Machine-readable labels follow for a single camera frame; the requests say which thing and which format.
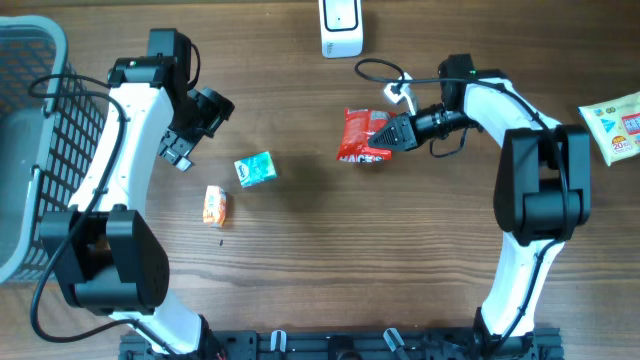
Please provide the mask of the orange white small box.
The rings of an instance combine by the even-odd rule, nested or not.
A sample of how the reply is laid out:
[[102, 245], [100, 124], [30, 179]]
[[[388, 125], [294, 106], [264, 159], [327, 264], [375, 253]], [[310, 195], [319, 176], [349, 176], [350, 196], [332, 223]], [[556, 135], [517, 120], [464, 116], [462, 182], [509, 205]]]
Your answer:
[[222, 227], [226, 219], [226, 192], [219, 186], [206, 188], [203, 205], [203, 222], [213, 227]]

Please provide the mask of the red Hacks candy bag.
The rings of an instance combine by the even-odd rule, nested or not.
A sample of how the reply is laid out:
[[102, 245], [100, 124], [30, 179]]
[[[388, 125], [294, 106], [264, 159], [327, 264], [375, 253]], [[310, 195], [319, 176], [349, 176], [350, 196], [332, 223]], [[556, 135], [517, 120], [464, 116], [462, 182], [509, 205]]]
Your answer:
[[368, 140], [394, 116], [394, 112], [345, 108], [344, 131], [336, 159], [347, 163], [375, 163], [391, 160], [391, 150], [372, 148], [368, 145]]

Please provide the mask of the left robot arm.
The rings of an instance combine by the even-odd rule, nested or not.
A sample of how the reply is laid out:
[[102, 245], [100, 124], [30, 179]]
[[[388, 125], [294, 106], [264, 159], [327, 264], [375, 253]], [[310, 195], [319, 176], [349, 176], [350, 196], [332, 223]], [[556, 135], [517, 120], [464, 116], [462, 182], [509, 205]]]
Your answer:
[[97, 92], [109, 109], [88, 172], [68, 208], [40, 225], [43, 275], [67, 304], [130, 327], [155, 357], [227, 357], [207, 320], [170, 290], [168, 256], [145, 219], [155, 160], [187, 169], [192, 149], [233, 112], [197, 88], [200, 66], [197, 46], [174, 28], [153, 29], [144, 56], [118, 59]]

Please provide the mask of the white blue-edged packet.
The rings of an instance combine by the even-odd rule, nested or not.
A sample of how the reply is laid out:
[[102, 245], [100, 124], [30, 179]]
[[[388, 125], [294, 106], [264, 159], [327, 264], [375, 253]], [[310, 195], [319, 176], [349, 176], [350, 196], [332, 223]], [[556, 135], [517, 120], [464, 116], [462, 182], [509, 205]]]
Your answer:
[[638, 92], [578, 110], [607, 166], [639, 154]]

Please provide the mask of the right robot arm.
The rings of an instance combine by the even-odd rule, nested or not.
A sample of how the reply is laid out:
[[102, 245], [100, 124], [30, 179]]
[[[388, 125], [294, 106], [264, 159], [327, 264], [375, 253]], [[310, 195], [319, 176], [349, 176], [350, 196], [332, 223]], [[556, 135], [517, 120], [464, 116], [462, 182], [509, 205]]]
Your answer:
[[478, 70], [468, 54], [451, 55], [433, 83], [441, 100], [421, 108], [412, 86], [419, 79], [400, 66], [382, 77], [386, 97], [409, 109], [368, 140], [372, 148], [409, 152], [451, 133], [486, 132], [500, 147], [493, 195], [502, 248], [490, 292], [477, 309], [470, 355], [516, 359], [536, 342], [535, 310], [557, 255], [591, 213], [589, 136], [539, 112], [498, 69]]

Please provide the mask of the teal white small box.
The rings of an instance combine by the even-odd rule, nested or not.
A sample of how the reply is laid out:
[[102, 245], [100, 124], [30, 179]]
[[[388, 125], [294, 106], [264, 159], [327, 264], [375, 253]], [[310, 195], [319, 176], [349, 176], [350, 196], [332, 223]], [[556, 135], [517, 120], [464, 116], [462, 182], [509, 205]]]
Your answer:
[[237, 160], [234, 167], [243, 188], [277, 178], [275, 164], [269, 151]]

